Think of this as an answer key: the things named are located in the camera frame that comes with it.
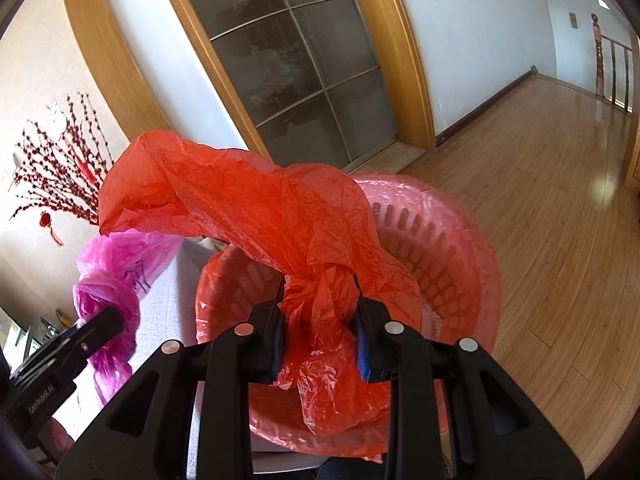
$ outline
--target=silver screw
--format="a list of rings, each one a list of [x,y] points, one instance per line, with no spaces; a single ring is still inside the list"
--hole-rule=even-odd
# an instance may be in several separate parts
[[[385,325],[385,331],[389,334],[398,335],[404,332],[404,325],[399,321],[389,321]]]
[[[163,354],[175,354],[180,349],[180,342],[175,339],[169,339],[162,343],[161,350]]]
[[[475,339],[471,339],[470,337],[463,337],[460,340],[460,348],[462,348],[465,352],[475,352],[478,350],[478,342]]]
[[[234,329],[236,335],[251,335],[254,333],[254,326],[251,323],[240,323]]]

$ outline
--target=decorative red branch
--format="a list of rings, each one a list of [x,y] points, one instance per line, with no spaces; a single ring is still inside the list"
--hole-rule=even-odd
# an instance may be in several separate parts
[[[28,121],[34,132],[22,131],[17,146],[25,160],[14,174],[14,183],[27,187],[18,197],[29,203],[11,218],[37,207],[68,212],[98,225],[98,191],[113,157],[89,95],[78,92],[78,96],[78,115],[78,105],[66,97],[66,129],[57,141],[37,122]]]

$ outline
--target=floor plank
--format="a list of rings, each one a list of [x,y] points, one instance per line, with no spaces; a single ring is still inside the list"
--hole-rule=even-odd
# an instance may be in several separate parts
[[[640,404],[640,205],[620,168],[628,117],[531,78],[407,168],[460,200],[494,247],[494,357],[587,473]]]

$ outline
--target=laundry basket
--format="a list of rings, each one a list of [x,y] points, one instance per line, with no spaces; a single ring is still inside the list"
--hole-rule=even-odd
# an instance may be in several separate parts
[[[401,261],[420,286],[423,328],[453,343],[471,336],[487,351],[494,346],[500,313],[500,274],[494,252],[474,222],[445,193],[398,175],[358,174],[384,249]],[[230,246],[203,270],[196,296],[198,341],[214,339],[245,321],[252,306],[274,298],[281,274]],[[216,316],[216,308],[224,316]],[[440,430],[446,431],[438,393]],[[386,450],[389,416],[334,435],[313,434],[303,422],[297,390],[251,384],[252,431],[288,449],[331,456],[373,456]]]

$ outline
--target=white wall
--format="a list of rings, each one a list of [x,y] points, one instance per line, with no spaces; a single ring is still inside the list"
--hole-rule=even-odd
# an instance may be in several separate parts
[[[556,76],[546,0],[404,0],[441,133],[532,65]]]
[[[214,148],[246,144],[169,0],[108,0],[120,31],[174,130]]]
[[[55,320],[59,308],[75,319],[71,287],[78,280],[76,255],[97,228],[66,213],[52,224],[65,247],[40,227],[39,210],[9,217],[25,202],[9,190],[5,171],[27,119],[46,122],[46,105],[67,94],[88,92],[114,156],[127,139],[102,99],[71,30],[63,0],[25,0],[0,40],[0,305],[23,326],[41,315]]]
[[[556,43],[556,59],[558,79],[574,84],[585,90],[596,91],[596,47],[593,37],[591,14],[598,16],[600,30],[627,46],[631,46],[628,25],[622,22],[612,10],[598,4],[598,0],[547,0],[551,13],[551,22]],[[578,28],[573,28],[569,13],[573,12],[578,21]],[[605,94],[610,96],[612,89],[612,62],[609,41],[604,41],[603,53],[605,61]],[[624,50],[616,48],[617,61],[617,99],[625,97],[625,62]],[[629,59],[632,74],[632,60]]]

